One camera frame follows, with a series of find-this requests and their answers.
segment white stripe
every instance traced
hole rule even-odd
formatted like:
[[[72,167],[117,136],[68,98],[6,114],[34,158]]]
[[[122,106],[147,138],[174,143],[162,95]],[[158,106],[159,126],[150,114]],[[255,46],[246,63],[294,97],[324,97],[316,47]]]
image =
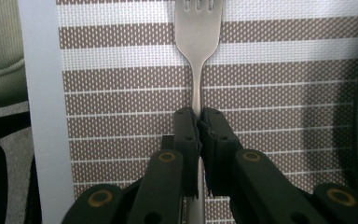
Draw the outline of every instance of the white stripe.
[[[171,133],[127,135],[127,136],[106,136],[106,137],[78,137],[78,138],[69,138],[69,141],[112,140],[112,139],[131,139],[131,138],[159,138],[162,135],[170,135],[170,134]]]
[[[324,85],[338,83],[354,83],[356,79],[346,80],[326,80],[311,82],[288,82],[288,83],[267,83],[267,84],[249,84],[236,86],[206,86],[205,90],[221,90],[221,89],[245,89],[245,88],[265,88],[265,87],[285,87],[285,86],[302,86],[302,85]],[[140,88],[140,89],[124,89],[124,90],[102,90],[102,91],[69,91],[65,95],[79,94],[97,94],[97,93],[114,93],[114,92],[139,92],[139,91],[190,91],[190,87],[156,87],[156,88]]]
[[[296,171],[283,173],[284,175],[310,175],[310,174],[323,174],[323,173],[339,173],[348,171],[350,169],[330,169],[330,170],[317,170],[317,171]]]
[[[308,130],[325,130],[325,129],[340,129],[350,128],[351,125],[337,125],[337,126],[320,126],[320,127],[306,127],[306,128],[288,128],[288,129],[271,129],[271,130],[251,130],[243,132],[234,132],[235,134],[247,134],[247,133],[278,133],[278,132],[298,132]]]
[[[221,112],[240,112],[240,111],[255,111],[255,110],[330,107],[330,106],[341,106],[341,105],[353,105],[353,103],[349,102],[349,103],[332,103],[332,104],[320,104],[320,105],[281,105],[281,106],[265,106],[265,107],[250,107],[250,108],[218,109],[218,110],[220,110]],[[113,116],[166,115],[166,114],[173,114],[174,112],[175,111],[135,111],[135,112],[127,112],[127,113],[67,115],[67,118],[81,119],[81,118],[98,118],[98,117],[113,117]]]
[[[115,181],[96,181],[96,182],[75,182],[75,186],[99,185],[99,184],[131,184],[137,180],[115,180]]]
[[[224,198],[209,198],[206,199],[205,202],[228,202],[229,198],[228,197],[224,197]]]
[[[226,223],[226,222],[235,222],[234,219],[214,219],[214,220],[206,220],[206,223]]]
[[[206,64],[285,63],[358,58],[358,38],[221,44]],[[175,45],[63,49],[63,70],[188,65]]]
[[[298,150],[286,150],[286,151],[270,151],[270,152],[263,152],[263,153],[266,155],[277,155],[277,154],[325,152],[325,151],[349,150],[349,149],[351,149],[351,148],[350,147],[330,147],[330,148],[298,149]]]
[[[121,161],[148,161],[148,160],[150,160],[150,158],[119,158],[119,159],[104,159],[104,160],[72,161],[72,163],[121,162]]]
[[[306,130],[344,129],[344,128],[351,128],[351,125],[272,129],[272,130],[253,130],[253,131],[243,131],[243,132],[234,132],[234,133],[235,134],[277,133],[277,132],[298,132],[298,131],[306,131]],[[162,135],[172,135],[172,133],[127,135],[127,136],[105,136],[105,137],[78,137],[78,138],[69,138],[69,141],[114,140],[114,139],[131,139],[131,138],[160,138]]]
[[[174,2],[127,2],[58,6],[60,26],[174,21]],[[225,1],[223,21],[263,21],[358,16],[358,0]]]

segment brown stripe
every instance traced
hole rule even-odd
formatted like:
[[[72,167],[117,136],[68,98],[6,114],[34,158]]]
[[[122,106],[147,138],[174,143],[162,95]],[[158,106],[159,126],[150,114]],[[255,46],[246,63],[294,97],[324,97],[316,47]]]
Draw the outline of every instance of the brown stripe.
[[[349,150],[317,151],[269,155],[283,173],[319,170],[335,170],[351,167],[349,161],[341,161],[340,156],[348,158]],[[72,164],[75,183],[136,180],[142,177],[148,161],[103,161]]]
[[[283,173],[352,168],[350,149],[272,154],[268,157]]]
[[[148,158],[160,148],[160,137],[70,141],[72,161]]]
[[[70,138],[172,133],[172,114],[68,119]]]
[[[208,201],[205,204],[205,208],[205,218],[207,220],[233,219],[229,210],[229,201]]]
[[[243,147],[263,152],[351,146],[351,128],[242,133],[237,136]]]
[[[190,96],[190,91],[128,91],[66,95],[65,102],[68,115],[175,111],[190,106]]]
[[[350,147],[351,128],[238,134],[242,145],[264,152]],[[70,141],[72,161],[149,158],[161,137]]]
[[[275,130],[351,124],[352,107],[290,108],[226,112],[234,131]]]
[[[86,189],[89,189],[96,184],[87,184],[87,185],[74,185],[74,194],[75,194],[75,200],[82,194]]]
[[[355,83],[278,87],[209,89],[204,104],[213,108],[252,108],[281,105],[320,105],[351,102]],[[126,91],[66,95],[68,115],[175,111],[190,106],[191,91]]]
[[[275,130],[348,125],[350,105],[229,111],[226,118],[234,131]],[[106,116],[68,119],[70,138],[171,134],[172,114]]]
[[[296,63],[207,65],[202,86],[236,86],[354,79],[358,59]],[[136,67],[63,72],[64,90],[107,91],[188,87],[189,66]]]
[[[119,2],[168,2],[174,0],[56,0],[57,5],[103,4]]]
[[[73,163],[74,182],[137,180],[144,175],[148,161]]]
[[[89,49],[173,43],[171,23],[141,23],[60,28],[61,49]]]
[[[173,45],[173,23],[61,27],[61,49]],[[222,43],[358,37],[358,17],[275,21],[227,21]]]

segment metal utensil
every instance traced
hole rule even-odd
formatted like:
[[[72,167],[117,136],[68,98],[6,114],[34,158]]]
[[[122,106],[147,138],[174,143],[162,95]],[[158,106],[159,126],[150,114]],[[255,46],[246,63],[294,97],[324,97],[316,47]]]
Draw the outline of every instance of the metal utensil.
[[[202,112],[201,72],[219,44],[223,0],[176,0],[176,47],[187,58],[193,72],[191,106],[197,118]],[[199,161],[199,198],[187,198],[187,224],[205,223],[203,167]]]

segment perforated fabric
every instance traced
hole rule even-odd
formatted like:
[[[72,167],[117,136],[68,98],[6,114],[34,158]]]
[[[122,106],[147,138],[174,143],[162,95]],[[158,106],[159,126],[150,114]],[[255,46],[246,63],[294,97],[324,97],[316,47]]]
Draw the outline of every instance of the perforated fabric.
[[[128,186],[172,114],[190,106],[191,70],[174,45],[174,1],[57,0],[74,189]],[[352,182],[358,1],[227,0],[221,43],[203,70],[204,105],[244,147],[296,186]],[[234,223],[208,198],[208,223]]]

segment screw hole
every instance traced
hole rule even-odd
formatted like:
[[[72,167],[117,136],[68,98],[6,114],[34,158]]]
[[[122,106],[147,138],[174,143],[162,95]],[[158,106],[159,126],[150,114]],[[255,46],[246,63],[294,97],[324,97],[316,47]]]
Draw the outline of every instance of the screw hole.
[[[342,189],[329,189],[327,196],[334,202],[342,205],[352,207],[356,205],[356,199],[351,196],[347,191]]]
[[[173,155],[173,153],[171,153],[171,152],[164,152],[164,153],[159,154],[158,159],[160,161],[164,161],[164,162],[174,161],[175,155]]]
[[[310,220],[305,216],[304,214],[300,212],[294,212],[290,215],[290,218],[296,223],[296,224],[308,224],[310,223]]]
[[[145,217],[145,224],[159,224],[161,223],[161,215],[159,213],[149,213]]]
[[[109,204],[113,199],[113,194],[107,189],[100,189],[89,196],[89,206],[102,207]]]
[[[255,152],[245,152],[243,153],[243,158],[247,161],[260,161],[260,156]]]

